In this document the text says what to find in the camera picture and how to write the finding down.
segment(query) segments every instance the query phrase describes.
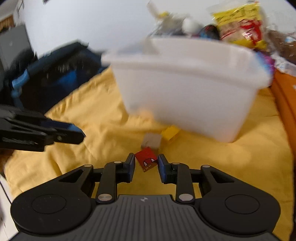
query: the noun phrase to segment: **white plastic bin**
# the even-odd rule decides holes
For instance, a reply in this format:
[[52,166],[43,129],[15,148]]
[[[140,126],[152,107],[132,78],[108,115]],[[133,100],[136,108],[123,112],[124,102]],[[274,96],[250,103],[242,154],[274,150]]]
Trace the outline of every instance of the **white plastic bin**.
[[220,41],[147,38],[109,52],[126,110],[232,142],[271,77],[247,48]]

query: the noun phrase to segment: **gray ribbed panel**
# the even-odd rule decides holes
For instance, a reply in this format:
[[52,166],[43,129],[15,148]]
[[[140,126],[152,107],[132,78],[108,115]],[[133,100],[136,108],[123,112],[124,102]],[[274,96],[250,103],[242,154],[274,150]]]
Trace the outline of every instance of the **gray ribbed panel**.
[[89,220],[67,234],[34,237],[20,233],[13,241],[269,241],[271,234],[232,237],[206,226],[193,207],[175,203],[170,195],[120,195],[115,203],[98,205]]

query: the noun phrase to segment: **wooden block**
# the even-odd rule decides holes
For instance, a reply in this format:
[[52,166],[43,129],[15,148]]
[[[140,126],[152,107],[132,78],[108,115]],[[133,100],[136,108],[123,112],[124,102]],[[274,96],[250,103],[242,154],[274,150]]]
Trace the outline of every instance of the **wooden block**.
[[163,139],[166,140],[167,142],[172,142],[176,138],[179,132],[180,132],[180,129],[178,127],[170,126],[164,131],[162,131],[161,135]]
[[151,168],[157,166],[157,157],[150,147],[147,147],[135,154],[139,164],[146,172]]
[[146,133],[141,144],[141,148],[150,147],[156,155],[158,155],[161,147],[162,135],[156,133]]

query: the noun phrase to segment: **white floor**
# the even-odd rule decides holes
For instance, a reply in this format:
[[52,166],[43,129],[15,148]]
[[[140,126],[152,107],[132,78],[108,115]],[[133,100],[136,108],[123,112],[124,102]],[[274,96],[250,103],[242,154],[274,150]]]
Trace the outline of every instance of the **white floor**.
[[10,216],[10,203],[12,202],[12,198],[9,187],[6,180],[1,175],[0,182],[0,241],[8,241],[15,236],[17,229]]

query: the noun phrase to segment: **yellow cloth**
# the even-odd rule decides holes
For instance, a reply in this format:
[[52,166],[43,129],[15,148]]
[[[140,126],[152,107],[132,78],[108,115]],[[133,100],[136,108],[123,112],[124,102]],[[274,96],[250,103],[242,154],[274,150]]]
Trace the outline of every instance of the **yellow cloth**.
[[[54,106],[53,119],[72,122],[86,134],[80,145],[55,143],[43,153],[15,151],[5,166],[14,197],[83,164],[100,168],[107,162],[125,160],[140,151],[146,132],[161,133],[166,125],[129,116],[124,108],[111,69]],[[274,234],[289,240],[293,217],[293,158],[286,133],[269,89],[261,90],[233,143],[221,143],[186,131],[162,149],[169,162],[184,162],[199,169],[212,165],[273,195],[281,217]],[[200,197],[198,185],[194,185]],[[176,186],[164,185],[157,168],[143,173],[136,163],[131,184],[118,185],[118,194],[175,194]]]

